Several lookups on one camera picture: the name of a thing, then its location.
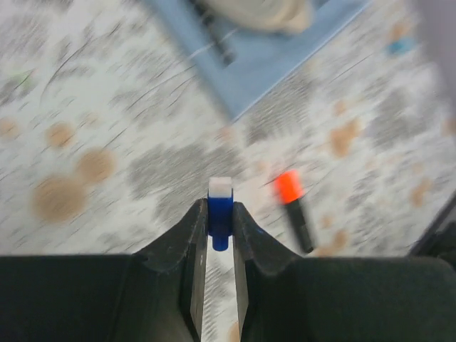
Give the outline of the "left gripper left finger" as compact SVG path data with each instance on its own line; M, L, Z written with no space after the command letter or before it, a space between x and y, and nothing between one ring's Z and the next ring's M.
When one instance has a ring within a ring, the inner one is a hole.
M199 341L207 202L133 254L1 258L3 341Z

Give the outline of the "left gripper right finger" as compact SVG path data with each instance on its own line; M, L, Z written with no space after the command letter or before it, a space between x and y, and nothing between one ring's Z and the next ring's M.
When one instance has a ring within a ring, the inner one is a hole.
M243 341L453 341L455 223L443 212L407 256L302 257L234 206Z

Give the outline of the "black orange highlighter pen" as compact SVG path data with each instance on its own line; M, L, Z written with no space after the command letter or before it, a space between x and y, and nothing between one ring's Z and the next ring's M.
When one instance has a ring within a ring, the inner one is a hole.
M306 223L306 215L299 199L284 205L289 223L293 230L296 241L305 254L314 250L314 242Z

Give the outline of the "dark blue pen cap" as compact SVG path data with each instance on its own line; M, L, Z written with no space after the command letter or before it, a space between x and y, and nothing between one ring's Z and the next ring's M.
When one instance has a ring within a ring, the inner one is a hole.
M212 247L223 252L228 249L232 235L234 196L230 177L211 177L207 192L208 233Z

